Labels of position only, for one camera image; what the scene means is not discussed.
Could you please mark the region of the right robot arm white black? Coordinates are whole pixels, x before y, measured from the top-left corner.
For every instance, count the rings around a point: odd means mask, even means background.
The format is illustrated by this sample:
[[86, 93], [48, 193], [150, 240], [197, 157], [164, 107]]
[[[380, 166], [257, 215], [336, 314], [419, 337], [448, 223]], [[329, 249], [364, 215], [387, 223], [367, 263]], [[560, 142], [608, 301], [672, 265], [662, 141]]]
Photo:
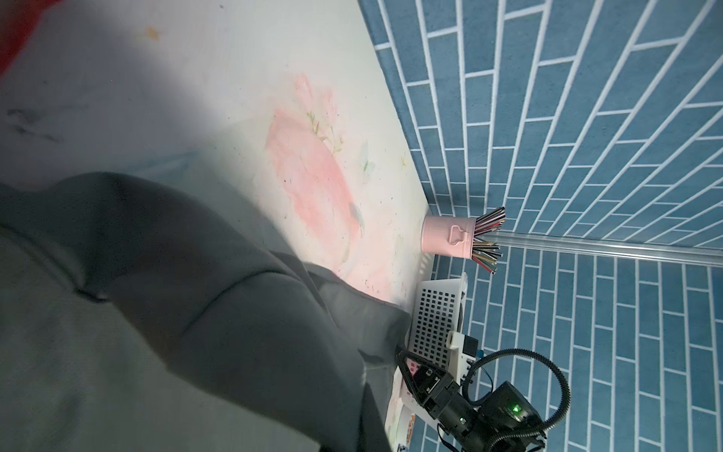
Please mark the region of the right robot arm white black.
[[[531, 358], [557, 378], [560, 405], [543, 419], [530, 401], [511, 383], [493, 384], [491, 391], [473, 399], [470, 386], [485, 366], [506, 357]], [[437, 433], [451, 451], [540, 451], [547, 432], [570, 410], [570, 386], [561, 370], [532, 350], [511, 348], [493, 352], [472, 363], [458, 379], [433, 361], [398, 348], [395, 361], [412, 400], [437, 424]]]

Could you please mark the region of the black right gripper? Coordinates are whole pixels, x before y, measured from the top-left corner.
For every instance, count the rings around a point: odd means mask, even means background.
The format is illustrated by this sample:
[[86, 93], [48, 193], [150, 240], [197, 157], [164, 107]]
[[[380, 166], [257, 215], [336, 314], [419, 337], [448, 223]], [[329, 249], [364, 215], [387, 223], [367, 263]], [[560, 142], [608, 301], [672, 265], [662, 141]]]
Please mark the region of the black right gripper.
[[476, 410], [449, 372], [401, 347], [395, 351], [395, 362], [412, 398], [446, 433], [463, 438], [472, 431]]

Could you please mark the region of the grey t shirt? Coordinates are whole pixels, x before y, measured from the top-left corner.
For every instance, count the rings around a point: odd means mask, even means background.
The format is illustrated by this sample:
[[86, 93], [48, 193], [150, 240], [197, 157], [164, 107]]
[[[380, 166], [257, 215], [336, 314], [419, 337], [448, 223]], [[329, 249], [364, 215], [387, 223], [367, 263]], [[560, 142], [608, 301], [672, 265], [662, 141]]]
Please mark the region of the grey t shirt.
[[401, 308], [245, 237], [188, 195], [118, 173], [1, 189], [1, 233], [88, 301], [114, 304], [171, 373], [356, 451], [363, 389], [381, 419]]

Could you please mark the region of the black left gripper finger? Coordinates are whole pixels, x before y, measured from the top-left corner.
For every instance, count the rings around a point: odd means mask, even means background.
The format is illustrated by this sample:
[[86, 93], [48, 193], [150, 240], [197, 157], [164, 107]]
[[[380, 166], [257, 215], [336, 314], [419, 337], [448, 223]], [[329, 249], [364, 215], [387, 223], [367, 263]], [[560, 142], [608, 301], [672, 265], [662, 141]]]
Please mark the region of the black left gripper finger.
[[363, 389], [357, 452], [391, 452], [376, 399], [369, 385]]

